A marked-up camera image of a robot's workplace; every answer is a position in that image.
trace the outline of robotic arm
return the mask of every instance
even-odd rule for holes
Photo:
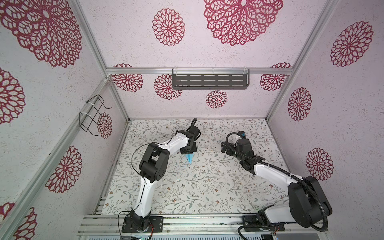
[[[230,135],[238,135],[236,143],[229,143]],[[268,226],[274,223],[296,222],[303,227],[313,227],[318,231],[326,231],[326,217],[332,214],[332,208],[316,178],[293,175],[253,154],[252,145],[245,137],[245,132],[233,132],[222,142],[222,152],[235,156],[242,167],[253,175],[267,179],[288,192],[289,202],[271,205],[261,209],[257,221],[253,225]],[[314,226],[323,220],[323,228]]]
[[[164,176],[169,156],[180,149],[181,154],[192,154],[197,151],[196,140],[200,130],[195,126],[197,118],[192,120],[187,130],[176,131],[176,135],[163,144],[150,143],[139,164],[141,184],[136,205],[130,211],[131,229],[146,231],[151,214],[151,203],[156,185]]]

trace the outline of blue plastic piece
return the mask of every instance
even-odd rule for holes
[[[186,158],[188,159],[189,164],[192,164],[193,153],[186,154],[185,156],[186,156]]]

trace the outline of large red mandala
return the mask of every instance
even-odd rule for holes
[[[15,234],[13,235],[13,240],[31,240],[35,235],[35,229],[37,226],[36,221],[37,214],[35,213],[35,208],[31,207],[29,214],[24,217],[22,224],[17,228]]]
[[[214,90],[208,93],[205,102],[211,108],[219,108],[224,106],[228,100],[228,96],[225,92],[220,90]]]
[[[173,9],[163,8],[152,21],[153,33],[164,45],[174,46],[184,37],[184,22],[180,14]]]
[[[133,68],[129,64],[119,63],[115,68]],[[127,91],[136,92],[143,87],[143,78],[141,74],[114,74],[112,75],[113,82],[116,86]]]
[[[0,206],[0,224],[8,215],[9,211],[13,208],[15,203],[7,202],[6,204]]]
[[[333,161],[324,149],[314,148],[307,155],[307,168],[312,176],[319,180],[326,180],[333,173]]]
[[[19,81],[0,68],[0,124],[12,121],[23,112],[24,99]]]
[[[283,0],[204,0],[208,29],[221,43],[244,45],[276,20]]]
[[[311,109],[311,95],[305,88],[294,90],[288,101],[289,116],[295,121],[303,120]]]
[[[336,38],[331,49],[331,61],[338,67],[351,65],[363,56],[372,42],[372,26],[367,22],[355,22]]]
[[[289,63],[278,63],[272,66],[273,68],[290,68]],[[268,91],[279,89],[283,84],[287,75],[285,74],[263,74],[260,78],[260,86]]]
[[[175,90],[172,88],[172,76],[163,74],[158,76],[153,84],[157,95],[164,99],[178,98],[183,90]]]
[[[38,60],[66,68],[79,58],[80,29],[66,0],[0,0],[0,20]]]
[[[97,130],[100,136],[107,138],[112,133],[112,120],[108,113],[102,113],[97,120]]]
[[[45,186],[50,192],[63,193],[68,191],[79,179],[83,167],[82,161],[78,149],[70,146]]]

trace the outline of floral tablecloth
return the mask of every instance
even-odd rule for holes
[[[118,214],[135,204],[140,176],[131,167],[132,153],[149,142],[162,143],[191,120],[132,121],[109,188],[102,214]],[[237,159],[221,153],[221,142],[230,132],[245,131],[254,153],[287,169],[265,122],[260,119],[198,120],[201,136],[192,164],[180,152],[170,156],[167,172],[159,181],[152,200],[156,214],[250,213],[271,204],[286,202],[287,193],[267,180],[244,170]],[[146,147],[133,159],[139,163]]]

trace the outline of gray leaf pattern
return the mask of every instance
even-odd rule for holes
[[[140,176],[131,167],[132,153],[149,142],[162,143],[191,120],[135,120],[131,122],[123,151],[109,188],[102,214],[130,211],[137,200]],[[170,156],[167,172],[158,182],[152,200],[156,214],[251,213],[288,200],[287,193],[244,170],[236,158],[221,153],[230,132],[245,131],[256,155],[287,170],[271,132],[260,119],[198,120],[201,131],[192,164],[180,152]],[[133,158],[139,163],[146,147]]]

